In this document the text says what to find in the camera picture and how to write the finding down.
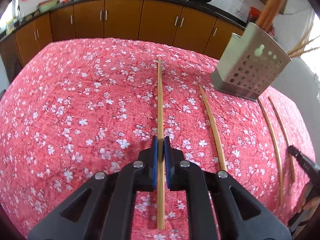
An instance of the kitchen countertop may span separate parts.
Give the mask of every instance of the kitchen countertop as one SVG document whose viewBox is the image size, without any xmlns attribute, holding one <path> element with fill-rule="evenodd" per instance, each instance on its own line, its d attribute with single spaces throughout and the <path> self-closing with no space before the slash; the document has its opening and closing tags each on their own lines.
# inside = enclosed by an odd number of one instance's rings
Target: kitchen countertop
<svg viewBox="0 0 320 240">
<path fill-rule="evenodd" d="M 81 2 L 86 2 L 86 1 L 92 1 L 92 0 L 73 0 L 73 1 L 70 1 L 68 3 L 58 4 L 57 6 L 52 8 L 51 10 L 49 10 L 47 12 L 44 12 L 44 13 L 40 13 L 39 15 L 33 17 L 32 19 L 30 19 L 30 20 L 28 20 L 26 22 L 23 22 L 21 25 L 18 25 L 10 34 L 15 33 L 17 30 L 19 30 L 23 26 L 27 25 L 29 22 L 41 17 L 42 15 L 45 15 L 47 13 L 50 13 L 50 12 L 54 11 L 54 10 L 63 8 L 65 6 L 70 6 L 70 5 L 74 5 L 76 3 L 81 3 Z M 230 23 L 238 26 L 239 28 L 241 28 L 243 30 L 245 29 L 245 26 L 246 26 L 246 23 L 243 22 L 242 20 L 238 19 L 237 17 L 235 17 L 235 16 L 229 14 L 228 12 L 226 12 L 226 11 L 224 11 L 222 9 L 219 9 L 219 8 L 217 8 L 217 7 L 215 7 L 215 6 L 211 5 L 211 4 L 199 3 L 199 2 L 193 2 L 193 1 L 184 1 L 184 0 L 159 0 L 159 1 L 171 2 L 171 3 L 179 4 L 179 5 L 182 5 L 182 6 L 187 6 L 187 7 L 202 11 L 204 13 L 210 14 L 212 16 L 216 16 L 216 17 L 218 17 L 218 18 L 220 18 L 222 20 L 230 22 Z M 6 40 L 10 36 L 10 34 L 4 35 L 2 37 L 2 39 L 0 39 L 0 42 Z"/>
</svg>

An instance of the person's hand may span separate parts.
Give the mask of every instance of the person's hand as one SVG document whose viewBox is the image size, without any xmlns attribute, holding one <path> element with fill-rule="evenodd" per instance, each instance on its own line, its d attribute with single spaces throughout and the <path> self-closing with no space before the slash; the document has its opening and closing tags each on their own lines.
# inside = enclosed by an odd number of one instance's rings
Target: person's hand
<svg viewBox="0 0 320 240">
<path fill-rule="evenodd" d="M 316 208 L 320 204 L 320 197 L 315 197 L 311 199 L 307 204 L 306 204 L 306 192 L 309 188 L 310 182 L 308 182 L 304 187 L 301 192 L 301 195 L 298 199 L 297 205 L 294 208 L 295 213 L 300 213 L 302 210 L 309 210 L 311 208 Z"/>
</svg>

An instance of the utensil holder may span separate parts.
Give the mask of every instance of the utensil holder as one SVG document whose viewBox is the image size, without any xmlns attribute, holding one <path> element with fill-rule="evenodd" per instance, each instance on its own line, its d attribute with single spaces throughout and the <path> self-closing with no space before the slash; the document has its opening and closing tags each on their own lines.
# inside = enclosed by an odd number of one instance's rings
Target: utensil holder
<svg viewBox="0 0 320 240">
<path fill-rule="evenodd" d="M 256 101 L 290 61 L 273 38 L 249 23 L 241 37 L 232 34 L 211 79 L 220 92 Z"/>
</svg>

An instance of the kitchen cabinet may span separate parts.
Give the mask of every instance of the kitchen cabinet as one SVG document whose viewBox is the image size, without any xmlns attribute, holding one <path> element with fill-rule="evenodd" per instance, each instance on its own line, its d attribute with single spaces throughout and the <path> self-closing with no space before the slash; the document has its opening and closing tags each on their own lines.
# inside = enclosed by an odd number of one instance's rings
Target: kitchen cabinet
<svg viewBox="0 0 320 240">
<path fill-rule="evenodd" d="M 20 55 L 14 35 L 0 43 L 0 54 L 9 82 L 19 74 L 22 69 Z"/>
<path fill-rule="evenodd" d="M 49 14 L 17 30 L 15 37 L 22 64 L 25 66 L 41 49 L 52 42 Z"/>
<path fill-rule="evenodd" d="M 50 23 L 53 41 L 65 41 L 76 38 L 73 5 L 51 12 Z"/>
<path fill-rule="evenodd" d="M 220 59 L 229 43 L 231 34 L 236 33 L 242 35 L 243 32 L 239 27 L 224 20 L 217 19 L 208 44 L 205 47 L 204 54 L 215 59 Z"/>
<path fill-rule="evenodd" d="M 32 21 L 17 30 L 15 37 L 22 64 L 25 66 L 39 52 L 35 22 Z"/>
<path fill-rule="evenodd" d="M 104 37 L 104 0 L 75 4 L 74 16 L 77 38 Z"/>
<path fill-rule="evenodd" d="M 139 40 L 172 46 L 182 6 L 163 1 L 144 0 Z"/>
<path fill-rule="evenodd" d="M 203 53 L 217 18 L 184 7 L 173 46 Z"/>
<path fill-rule="evenodd" d="M 105 0 L 104 37 L 137 40 L 143 0 Z"/>
<path fill-rule="evenodd" d="M 34 22 L 37 34 L 36 40 L 39 47 L 38 51 L 41 51 L 45 46 L 53 41 L 50 27 L 50 16 L 47 13 L 34 20 Z"/>
</svg>

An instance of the table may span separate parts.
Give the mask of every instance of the table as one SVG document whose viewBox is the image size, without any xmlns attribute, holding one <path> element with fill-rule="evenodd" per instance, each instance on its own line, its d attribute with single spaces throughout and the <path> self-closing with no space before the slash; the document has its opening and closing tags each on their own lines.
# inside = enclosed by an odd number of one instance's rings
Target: table
<svg viewBox="0 0 320 240">
<path fill-rule="evenodd" d="M 279 207 L 276 157 L 258 103 L 220 93 L 210 73 L 217 60 L 151 42 L 79 39 L 51 43 L 32 59 L 0 102 L 0 195 L 11 221 L 27 235 L 97 171 L 119 171 L 157 134 L 157 59 L 163 68 L 164 133 L 203 170 L 219 170 L 198 85 L 217 122 L 228 172 L 287 223 L 307 176 L 295 162 L 291 183 L 287 136 L 315 153 L 296 105 L 269 87 L 260 99 L 273 125 L 284 172 Z M 132 239 L 188 239 L 184 192 L 165 195 L 166 230 L 156 229 L 156 192 L 137 194 Z"/>
</svg>

